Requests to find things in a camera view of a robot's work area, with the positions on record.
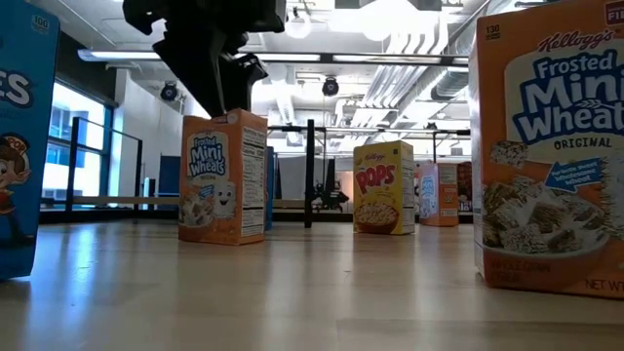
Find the security camera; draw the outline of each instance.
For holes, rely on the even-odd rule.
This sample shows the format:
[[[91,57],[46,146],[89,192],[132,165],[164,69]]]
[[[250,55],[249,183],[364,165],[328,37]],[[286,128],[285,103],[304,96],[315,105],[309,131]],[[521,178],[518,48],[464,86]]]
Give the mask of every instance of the security camera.
[[[173,102],[177,98],[177,86],[176,82],[167,82],[165,83],[165,87],[163,91],[160,92],[160,97],[162,100],[167,102]]]
[[[340,87],[338,86],[338,82],[334,77],[327,77],[325,79],[325,83],[323,84],[323,95],[326,97],[334,97],[338,94],[338,90]]]

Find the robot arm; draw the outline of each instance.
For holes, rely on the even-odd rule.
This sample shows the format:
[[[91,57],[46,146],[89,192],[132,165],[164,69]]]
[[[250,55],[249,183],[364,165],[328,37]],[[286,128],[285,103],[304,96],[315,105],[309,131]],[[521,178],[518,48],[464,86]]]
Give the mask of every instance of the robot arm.
[[[234,55],[248,32],[283,32],[286,16],[286,0],[125,0],[123,8],[145,35],[166,21],[154,51],[211,116],[251,108],[252,86],[267,73],[256,56]]]

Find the yellow cereal box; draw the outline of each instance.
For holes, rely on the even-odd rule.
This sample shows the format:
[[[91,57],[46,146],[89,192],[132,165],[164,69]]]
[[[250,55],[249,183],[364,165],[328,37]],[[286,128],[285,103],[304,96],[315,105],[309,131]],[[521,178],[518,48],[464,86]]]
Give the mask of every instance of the yellow cereal box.
[[[359,146],[353,161],[355,231],[413,233],[413,147],[403,141]]]

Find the cereal box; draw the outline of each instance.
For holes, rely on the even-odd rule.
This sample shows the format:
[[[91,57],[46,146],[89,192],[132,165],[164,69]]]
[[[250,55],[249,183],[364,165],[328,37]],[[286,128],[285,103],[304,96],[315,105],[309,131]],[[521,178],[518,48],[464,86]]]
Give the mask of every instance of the cereal box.
[[[355,231],[413,233],[413,147],[403,141],[359,146],[353,160]]]
[[[489,285],[624,297],[623,29],[612,0],[479,19],[473,206]]]
[[[457,165],[427,164],[420,167],[420,224],[459,224]]]
[[[180,240],[241,245],[264,239],[266,119],[234,110],[184,117]]]
[[[0,11],[0,280],[35,256],[55,63],[57,18],[23,2]]]

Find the orange cereal box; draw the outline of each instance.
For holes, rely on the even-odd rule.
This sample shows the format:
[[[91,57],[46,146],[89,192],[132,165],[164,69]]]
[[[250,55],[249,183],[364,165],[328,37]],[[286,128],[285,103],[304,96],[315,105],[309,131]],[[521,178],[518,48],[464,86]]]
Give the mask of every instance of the orange cereal box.
[[[241,245],[264,239],[266,119],[234,110],[184,117],[178,237]]]
[[[624,298],[623,30],[612,0],[479,19],[473,197],[488,285]]]
[[[459,224],[457,165],[428,164],[420,168],[420,224]]]

